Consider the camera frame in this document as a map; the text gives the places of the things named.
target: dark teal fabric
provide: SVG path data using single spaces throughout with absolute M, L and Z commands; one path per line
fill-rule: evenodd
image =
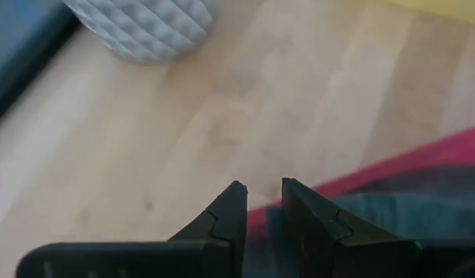
M 425 195 L 359 194 L 336 200 L 344 209 L 410 239 L 475 238 L 475 209 Z

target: yellow object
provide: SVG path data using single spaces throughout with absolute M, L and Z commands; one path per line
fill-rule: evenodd
M 475 0 L 386 0 L 475 24 Z

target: black plastic object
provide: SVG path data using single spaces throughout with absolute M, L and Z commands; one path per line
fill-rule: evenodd
M 57 243 L 25 256 L 16 278 L 242 276 L 247 189 L 234 181 L 167 242 Z
M 401 239 L 294 179 L 282 197 L 302 277 L 475 277 L 475 240 Z
M 61 1 L 0 0 L 0 117 L 78 26 Z

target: wooden floor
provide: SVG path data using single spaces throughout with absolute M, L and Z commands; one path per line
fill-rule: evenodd
M 371 0 L 222 0 L 196 53 L 139 66 L 82 31 L 0 126 L 0 277 L 63 240 L 165 239 L 475 125 L 475 28 Z

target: white ceramic pot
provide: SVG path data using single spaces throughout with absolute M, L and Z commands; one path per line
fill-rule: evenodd
M 63 0 L 105 46 L 140 63 L 180 56 L 205 40 L 216 0 Z

